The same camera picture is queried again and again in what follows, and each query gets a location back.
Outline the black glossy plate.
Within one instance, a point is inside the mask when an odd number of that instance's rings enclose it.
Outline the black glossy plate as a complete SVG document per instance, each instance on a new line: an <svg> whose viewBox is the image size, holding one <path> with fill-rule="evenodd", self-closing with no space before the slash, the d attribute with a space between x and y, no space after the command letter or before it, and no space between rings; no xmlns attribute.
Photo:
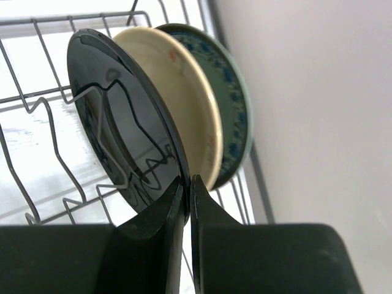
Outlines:
<svg viewBox="0 0 392 294"><path fill-rule="evenodd" d="M135 55L99 31L81 29L69 40L67 71L88 140L136 212L158 200L171 183L189 184L173 118Z"/></svg>

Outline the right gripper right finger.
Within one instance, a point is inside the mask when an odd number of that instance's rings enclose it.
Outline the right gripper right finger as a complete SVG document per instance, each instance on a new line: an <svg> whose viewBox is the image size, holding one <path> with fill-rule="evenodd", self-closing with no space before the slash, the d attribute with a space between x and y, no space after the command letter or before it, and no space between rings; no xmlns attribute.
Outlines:
<svg viewBox="0 0 392 294"><path fill-rule="evenodd" d="M209 195L189 194L197 293L361 293L346 246L325 224L243 225Z"/></svg>

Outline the cream floral plate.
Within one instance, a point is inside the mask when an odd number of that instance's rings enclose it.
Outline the cream floral plate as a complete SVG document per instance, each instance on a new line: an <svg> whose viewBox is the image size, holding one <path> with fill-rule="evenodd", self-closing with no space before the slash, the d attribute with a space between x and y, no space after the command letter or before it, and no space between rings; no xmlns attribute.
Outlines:
<svg viewBox="0 0 392 294"><path fill-rule="evenodd" d="M126 29L113 41L158 90L181 137L191 175L200 175L211 190L220 172L224 139L214 91L201 66L180 41L160 29Z"/></svg>

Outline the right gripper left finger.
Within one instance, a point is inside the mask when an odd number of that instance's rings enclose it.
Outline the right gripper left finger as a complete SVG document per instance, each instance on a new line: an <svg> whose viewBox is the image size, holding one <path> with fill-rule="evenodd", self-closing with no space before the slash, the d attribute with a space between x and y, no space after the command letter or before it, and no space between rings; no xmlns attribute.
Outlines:
<svg viewBox="0 0 392 294"><path fill-rule="evenodd" d="M178 293L184 202L175 178L119 226L3 226L1 292Z"/></svg>

